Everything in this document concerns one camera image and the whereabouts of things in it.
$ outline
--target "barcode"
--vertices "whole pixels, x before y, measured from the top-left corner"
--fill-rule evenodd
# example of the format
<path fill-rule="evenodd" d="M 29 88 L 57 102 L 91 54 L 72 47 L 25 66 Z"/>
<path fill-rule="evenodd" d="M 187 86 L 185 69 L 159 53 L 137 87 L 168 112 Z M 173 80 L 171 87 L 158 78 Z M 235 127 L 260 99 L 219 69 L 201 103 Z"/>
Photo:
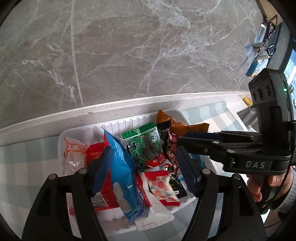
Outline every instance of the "barcode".
<path fill-rule="evenodd" d="M 101 192 L 98 192 L 93 198 L 91 198 L 94 207 L 109 207 L 103 198 Z"/>

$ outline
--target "tile grout line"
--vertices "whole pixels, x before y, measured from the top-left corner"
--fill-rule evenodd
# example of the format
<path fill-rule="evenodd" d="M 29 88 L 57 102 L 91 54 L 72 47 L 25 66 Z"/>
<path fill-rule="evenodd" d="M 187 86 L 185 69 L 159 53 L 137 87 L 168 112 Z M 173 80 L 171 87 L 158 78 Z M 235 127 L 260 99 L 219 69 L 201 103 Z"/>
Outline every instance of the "tile grout line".
<path fill-rule="evenodd" d="M 72 0 L 70 26 L 71 26 L 71 48 L 72 48 L 73 68 L 74 68 L 74 76 L 75 76 L 75 81 L 77 84 L 77 89 L 78 89 L 81 105 L 84 106 L 82 94 L 81 94 L 81 89 L 80 89 L 80 84 L 79 84 L 79 79 L 78 79 L 78 74 L 77 74 L 76 57 L 75 57 L 75 49 L 74 49 L 74 8 L 75 8 L 75 0 Z"/>

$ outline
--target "green snack package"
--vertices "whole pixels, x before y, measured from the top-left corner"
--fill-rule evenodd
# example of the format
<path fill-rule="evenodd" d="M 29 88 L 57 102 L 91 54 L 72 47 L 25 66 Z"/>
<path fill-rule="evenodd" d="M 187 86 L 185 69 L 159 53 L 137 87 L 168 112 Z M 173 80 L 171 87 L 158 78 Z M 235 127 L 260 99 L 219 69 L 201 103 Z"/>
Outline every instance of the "green snack package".
<path fill-rule="evenodd" d="M 128 144 L 137 172 L 144 172 L 145 169 L 158 167 L 166 160 L 154 122 L 127 131 L 122 134 L 122 138 Z"/>

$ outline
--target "das logo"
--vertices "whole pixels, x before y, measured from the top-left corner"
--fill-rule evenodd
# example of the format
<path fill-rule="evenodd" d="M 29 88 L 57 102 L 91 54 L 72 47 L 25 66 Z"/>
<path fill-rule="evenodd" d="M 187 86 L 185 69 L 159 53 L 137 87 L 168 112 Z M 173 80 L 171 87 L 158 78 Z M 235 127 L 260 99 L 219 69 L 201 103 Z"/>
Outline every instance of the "das logo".
<path fill-rule="evenodd" d="M 260 168 L 263 169 L 265 167 L 265 162 L 252 162 L 252 161 L 247 161 L 246 162 L 246 168 Z"/>

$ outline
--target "human hand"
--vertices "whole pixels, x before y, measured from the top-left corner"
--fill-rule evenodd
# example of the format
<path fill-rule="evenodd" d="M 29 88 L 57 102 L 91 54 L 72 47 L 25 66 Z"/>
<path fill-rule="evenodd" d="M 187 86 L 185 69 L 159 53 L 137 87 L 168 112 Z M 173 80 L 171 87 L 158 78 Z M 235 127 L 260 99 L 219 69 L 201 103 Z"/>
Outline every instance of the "human hand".
<path fill-rule="evenodd" d="M 285 174 L 282 174 L 282 175 L 279 175 L 279 176 L 269 176 L 268 178 L 268 184 L 271 186 L 271 187 L 279 187 L 282 183 L 282 181 L 284 180 L 284 177 L 285 177 Z M 262 193 L 260 192 L 261 191 L 261 183 L 259 183 L 254 175 L 247 175 L 247 177 L 249 178 L 247 184 L 248 184 L 248 189 L 249 191 L 251 192 L 254 200 L 256 202 L 259 202 L 261 201 L 262 199 Z M 281 188 L 279 194 L 276 196 L 275 199 L 278 199 L 280 197 L 282 197 L 284 194 L 286 194 L 291 185 L 292 185 L 292 182 L 293 182 L 293 172 L 292 170 L 290 169 L 289 170 L 289 174 L 288 174 L 288 177 L 283 185 L 283 187 Z"/>

